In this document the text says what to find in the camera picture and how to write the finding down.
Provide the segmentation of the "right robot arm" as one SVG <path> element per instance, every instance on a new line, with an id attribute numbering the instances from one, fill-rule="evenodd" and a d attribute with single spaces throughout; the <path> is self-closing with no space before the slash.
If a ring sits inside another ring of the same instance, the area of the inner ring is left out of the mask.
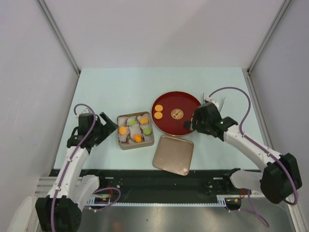
<path id="1" fill-rule="evenodd" d="M 258 167 L 258 172 L 233 169 L 227 177 L 235 188 L 258 191 L 274 204 L 293 194 L 292 204 L 297 204 L 297 190 L 302 187 L 302 180 L 292 154 L 283 155 L 258 143 L 241 130 L 237 121 L 228 116 L 222 118 L 212 102 L 196 108 L 192 119 L 183 125 L 190 131 L 210 135 L 233 146 Z"/>

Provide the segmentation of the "orange fish-shaped cookie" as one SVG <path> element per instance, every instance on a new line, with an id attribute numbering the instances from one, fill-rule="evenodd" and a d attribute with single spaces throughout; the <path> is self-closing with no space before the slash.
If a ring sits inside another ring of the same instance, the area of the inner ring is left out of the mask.
<path id="1" fill-rule="evenodd" d="M 139 134 L 135 134 L 133 139 L 136 143 L 142 142 L 142 137 Z"/>

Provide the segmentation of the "orange biscuit cookie bottom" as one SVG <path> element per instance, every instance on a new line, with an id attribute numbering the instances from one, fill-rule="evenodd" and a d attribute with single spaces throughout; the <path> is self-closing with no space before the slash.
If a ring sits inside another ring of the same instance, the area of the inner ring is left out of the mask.
<path id="1" fill-rule="evenodd" d="M 119 134 L 120 135 L 125 135 L 127 133 L 127 128 L 125 126 L 121 126 L 119 128 Z"/>

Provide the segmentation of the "green sandwich cookie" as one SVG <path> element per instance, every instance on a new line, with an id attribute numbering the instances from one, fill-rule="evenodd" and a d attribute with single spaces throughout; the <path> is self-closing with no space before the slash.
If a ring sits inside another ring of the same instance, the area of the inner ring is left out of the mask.
<path id="1" fill-rule="evenodd" d="M 151 128 L 145 128 L 145 129 L 143 130 L 143 133 L 144 133 L 145 135 L 150 135 L 150 134 L 152 133 L 152 129 L 151 129 Z"/>
<path id="2" fill-rule="evenodd" d="M 129 126 L 133 126 L 133 125 L 136 125 L 136 124 L 137 124 L 136 120 L 129 121 Z"/>

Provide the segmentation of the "metal serving tongs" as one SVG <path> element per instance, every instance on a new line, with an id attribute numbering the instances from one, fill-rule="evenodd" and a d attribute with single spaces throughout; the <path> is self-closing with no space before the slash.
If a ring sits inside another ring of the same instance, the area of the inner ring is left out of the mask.
<path id="1" fill-rule="evenodd" d="M 221 97 L 219 99 L 213 99 L 210 96 L 207 96 L 205 93 L 203 93 L 202 103 L 208 103 L 208 102 L 213 103 L 217 107 L 217 109 L 220 113 L 222 108 L 223 108 L 224 102 L 225 102 L 225 97 Z"/>

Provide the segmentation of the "gold tin lid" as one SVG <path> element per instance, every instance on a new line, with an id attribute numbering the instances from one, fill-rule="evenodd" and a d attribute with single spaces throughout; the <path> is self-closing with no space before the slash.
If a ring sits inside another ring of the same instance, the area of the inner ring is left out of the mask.
<path id="1" fill-rule="evenodd" d="M 187 176 L 193 151 L 194 143 L 191 141 L 163 135 L 154 154 L 153 166 L 169 173 Z"/>

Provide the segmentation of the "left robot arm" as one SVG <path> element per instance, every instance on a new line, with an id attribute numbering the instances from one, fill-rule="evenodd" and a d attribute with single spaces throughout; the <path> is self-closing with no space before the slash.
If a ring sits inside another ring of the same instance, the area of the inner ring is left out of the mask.
<path id="1" fill-rule="evenodd" d="M 82 113 L 78 126 L 67 141 L 65 162 L 55 183 L 45 197 L 39 197 L 35 209 L 42 231 L 78 231 L 82 211 L 91 195 L 99 188 L 99 177 L 85 175 L 78 178 L 94 146 L 100 145 L 118 126 L 102 112 L 99 115 Z"/>

